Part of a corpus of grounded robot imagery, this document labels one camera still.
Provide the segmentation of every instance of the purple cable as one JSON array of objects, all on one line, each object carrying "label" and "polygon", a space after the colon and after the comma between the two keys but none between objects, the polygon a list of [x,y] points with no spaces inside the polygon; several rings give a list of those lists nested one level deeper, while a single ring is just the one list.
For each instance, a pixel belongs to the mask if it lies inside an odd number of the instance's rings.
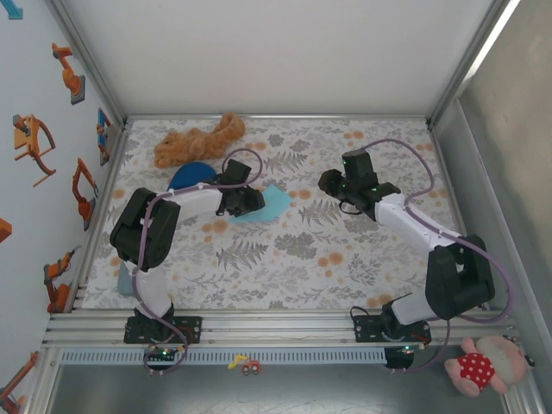
[{"label": "purple cable", "polygon": [[[412,145],[410,145],[410,144],[408,144],[404,141],[396,140],[394,138],[384,138],[384,139],[381,139],[381,140],[370,142],[369,144],[365,145],[364,147],[362,147],[360,149],[365,149],[366,150],[370,147],[376,146],[376,145],[381,144],[383,142],[392,142],[392,143],[399,144],[399,145],[407,148],[410,152],[412,152],[416,156],[416,158],[419,159],[419,161],[423,165],[423,168],[425,168],[425,171],[428,173],[428,176],[430,178],[430,186],[428,188],[426,188],[424,190],[413,192],[411,195],[409,195],[405,199],[405,211],[406,211],[406,213],[408,213],[408,215],[411,216],[418,223],[422,224],[426,229],[429,229],[430,231],[433,231],[434,233],[440,234],[442,237],[444,237],[448,240],[451,240],[453,242],[457,242],[458,244],[464,246],[465,248],[469,248],[469,249],[473,250],[475,253],[480,254],[481,256],[483,256],[485,259],[490,261],[499,270],[502,278],[504,279],[504,282],[506,284],[506,289],[508,291],[508,301],[506,303],[506,307],[502,310],[502,312],[500,312],[500,314],[498,314],[496,317],[492,317],[492,318],[489,318],[489,319],[479,319],[479,318],[476,318],[476,317],[466,317],[466,316],[463,316],[463,315],[459,315],[458,317],[461,318],[461,319],[464,319],[466,321],[472,322],[472,323],[495,323],[495,322],[501,321],[502,319],[507,317],[508,314],[511,311],[511,307],[513,306],[513,302],[514,302],[514,299],[515,299],[513,286],[512,286],[510,276],[508,275],[507,270],[499,263],[498,260],[496,260],[492,255],[490,255],[488,252],[486,252],[485,250],[483,250],[479,246],[476,246],[473,243],[470,243],[469,241],[465,241],[465,240],[463,240],[459,237],[456,237],[454,235],[450,235],[448,233],[442,232],[440,229],[438,229],[437,227],[431,225],[430,223],[427,223],[420,216],[418,216],[414,211],[412,211],[412,209],[408,206],[409,202],[412,201],[416,197],[422,196],[422,195],[427,194],[428,192],[432,191],[435,188],[435,177],[434,177],[433,173],[431,172],[430,166],[428,166],[428,163],[423,159],[422,155],[420,155],[420,153],[418,151],[416,151],[416,149],[414,149],[414,147],[412,147]],[[442,346],[441,346],[441,349],[439,349],[439,352],[437,352],[437,354],[433,358],[431,358],[431,360],[429,360],[428,362],[423,364],[421,367],[415,367],[415,368],[408,369],[408,370],[405,371],[405,373],[420,372],[420,371],[423,371],[423,370],[431,367],[437,361],[437,359],[442,355],[442,353],[445,351],[447,345],[449,344],[449,338],[450,338],[450,321],[447,321],[447,334],[445,335],[445,340],[442,343]]]},{"label": "purple cable", "polygon": [[222,188],[224,188],[224,189],[233,189],[233,188],[240,188],[240,187],[244,187],[246,185],[252,184],[253,182],[255,182],[260,177],[260,175],[262,174],[262,168],[263,168],[262,158],[260,157],[259,154],[257,154],[252,149],[239,148],[239,149],[236,149],[236,150],[232,151],[230,154],[228,154],[227,157],[223,161],[223,172],[224,172],[224,169],[226,167],[226,163],[228,162],[230,157],[232,157],[232,155],[234,155],[236,153],[239,153],[239,152],[251,153],[255,157],[257,157],[257,160],[259,161],[259,171],[249,181],[247,181],[243,184],[234,184],[234,185],[195,185],[193,187],[186,187],[186,188],[182,188],[182,189],[176,190],[176,191],[164,192],[164,193],[161,193],[161,194],[158,194],[157,196],[155,196],[155,198],[152,199],[152,201],[149,203],[149,205],[146,208],[146,215],[144,216],[144,225],[142,226],[142,229],[141,229],[140,249],[139,249],[139,253],[138,253],[138,264],[132,270],[132,290],[134,292],[136,300],[138,300],[138,303],[141,305],[143,310],[146,313],[148,313],[149,316],[152,317],[152,319],[155,319],[157,322],[165,325],[167,328],[172,330],[172,332],[174,332],[174,334],[180,338],[180,340],[182,341],[182,344],[184,345],[184,353],[182,354],[182,356],[173,365],[171,365],[169,368],[164,369],[162,371],[154,371],[147,363],[147,358],[149,357],[149,355],[151,355],[154,352],[154,350],[152,350],[151,352],[145,353],[142,362],[144,363],[144,367],[150,372],[150,375],[152,375],[155,372],[159,373],[159,375],[164,375],[165,373],[170,373],[172,370],[176,369],[180,364],[182,364],[182,362],[185,360],[186,356],[188,355],[188,341],[186,340],[185,335],[177,327],[175,327],[174,325],[170,324],[169,322],[167,322],[164,319],[162,319],[162,318],[158,317],[157,315],[155,315],[146,306],[146,304],[144,304],[144,302],[142,301],[142,298],[140,296],[140,293],[138,292],[137,285],[136,285],[136,275],[138,274],[138,272],[140,271],[141,267],[144,264],[144,255],[146,253],[147,228],[148,228],[149,220],[150,220],[151,215],[152,215],[152,210],[154,209],[155,204],[163,198],[178,196],[180,194],[186,194],[188,192],[193,192],[193,191],[201,191],[201,190],[209,190],[209,189],[217,189],[218,190],[218,189],[222,189]]}]

